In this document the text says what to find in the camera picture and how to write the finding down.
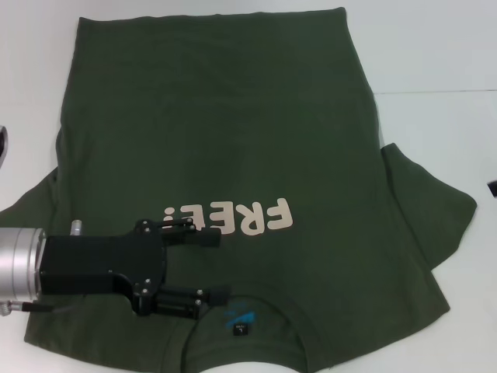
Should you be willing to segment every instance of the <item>white table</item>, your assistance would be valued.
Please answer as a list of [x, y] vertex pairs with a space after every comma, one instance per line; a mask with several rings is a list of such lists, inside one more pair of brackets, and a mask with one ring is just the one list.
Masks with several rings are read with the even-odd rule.
[[[56, 165], [54, 142], [79, 16], [295, 12], [345, 6], [376, 93], [384, 142], [469, 193], [478, 212], [455, 255], [435, 269], [452, 310], [420, 333], [334, 367], [335, 373], [497, 371], [497, 3], [488, 0], [0, 0], [0, 124], [10, 146], [0, 210]], [[0, 319], [0, 369], [118, 371], [23, 342], [27, 315]], [[212, 372], [289, 371], [243, 363]]]

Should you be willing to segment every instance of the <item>t-shirt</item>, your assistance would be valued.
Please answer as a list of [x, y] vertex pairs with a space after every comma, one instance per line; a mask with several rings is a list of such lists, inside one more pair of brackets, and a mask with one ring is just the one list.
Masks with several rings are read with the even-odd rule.
[[380, 149], [341, 8], [80, 19], [57, 159], [0, 226], [119, 235], [191, 216], [221, 230], [219, 248], [168, 250], [167, 285], [232, 286], [198, 321], [139, 317], [119, 295], [43, 297], [75, 307], [30, 316], [28, 343], [132, 371], [314, 372], [409, 336], [449, 310], [431, 269], [476, 208]]

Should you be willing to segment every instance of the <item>tag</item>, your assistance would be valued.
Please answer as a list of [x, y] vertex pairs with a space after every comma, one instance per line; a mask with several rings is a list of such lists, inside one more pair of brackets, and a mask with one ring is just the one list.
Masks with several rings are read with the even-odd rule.
[[240, 323], [233, 325], [233, 335], [234, 336], [248, 336], [249, 325], [247, 323]]

